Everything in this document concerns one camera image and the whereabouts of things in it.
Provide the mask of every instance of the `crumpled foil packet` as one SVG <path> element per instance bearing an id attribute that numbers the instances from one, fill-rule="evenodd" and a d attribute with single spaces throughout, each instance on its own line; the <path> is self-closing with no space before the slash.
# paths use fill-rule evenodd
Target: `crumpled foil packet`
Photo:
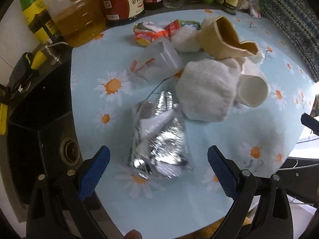
<path id="1" fill-rule="evenodd" d="M 155 102 L 139 103 L 135 110 L 129 166 L 140 177 L 173 178 L 192 169 L 184 121 L 171 92 L 162 91 Z"/>

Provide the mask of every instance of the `qr code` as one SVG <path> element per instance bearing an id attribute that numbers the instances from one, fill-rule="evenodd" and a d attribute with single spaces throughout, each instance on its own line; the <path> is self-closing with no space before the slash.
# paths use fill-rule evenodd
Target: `qr code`
<path id="1" fill-rule="evenodd" d="M 110 21 L 119 20 L 120 17 L 118 14 L 106 15 L 107 19 Z"/>
<path id="2" fill-rule="evenodd" d="M 104 3 L 104 7 L 105 7 L 106 9 L 112 8 L 111 1 L 107 0 L 107 1 L 104 1 L 103 3 Z"/>

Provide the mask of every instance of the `finger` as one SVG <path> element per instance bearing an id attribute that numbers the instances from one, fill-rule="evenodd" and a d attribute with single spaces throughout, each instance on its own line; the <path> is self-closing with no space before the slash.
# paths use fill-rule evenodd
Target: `finger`
<path id="1" fill-rule="evenodd" d="M 142 235 L 139 231 L 129 231 L 123 239 L 142 239 Z"/>

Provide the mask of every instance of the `yellow oil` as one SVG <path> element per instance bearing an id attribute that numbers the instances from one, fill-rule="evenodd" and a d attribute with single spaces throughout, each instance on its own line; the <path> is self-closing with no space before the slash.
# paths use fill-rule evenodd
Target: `yellow oil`
<path id="1" fill-rule="evenodd" d="M 98 0 L 77 0 L 56 17 L 55 25 L 71 47 L 79 47 L 105 30 Z"/>

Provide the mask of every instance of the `metal screw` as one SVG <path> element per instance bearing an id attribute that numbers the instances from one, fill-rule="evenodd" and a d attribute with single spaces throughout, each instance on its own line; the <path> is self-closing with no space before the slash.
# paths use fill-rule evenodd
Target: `metal screw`
<path id="1" fill-rule="evenodd" d="M 44 180 L 44 178 L 45 178 L 45 175 L 44 174 L 40 174 L 39 177 L 38 177 L 38 180 L 42 181 L 42 180 Z"/>
<path id="2" fill-rule="evenodd" d="M 280 180 L 280 177 L 279 177 L 277 174 L 274 174 L 272 177 L 273 177 L 274 180 L 276 180 L 276 181 L 279 181 L 279 180 Z"/>
<path id="3" fill-rule="evenodd" d="M 242 170 L 241 173 L 243 174 L 243 176 L 250 176 L 250 171 L 248 170 Z"/>
<path id="4" fill-rule="evenodd" d="M 70 169 L 70 170 L 67 171 L 66 174 L 67 174 L 68 176 L 73 176 L 75 173 L 76 173 L 76 171 L 75 171 L 74 169 Z"/>

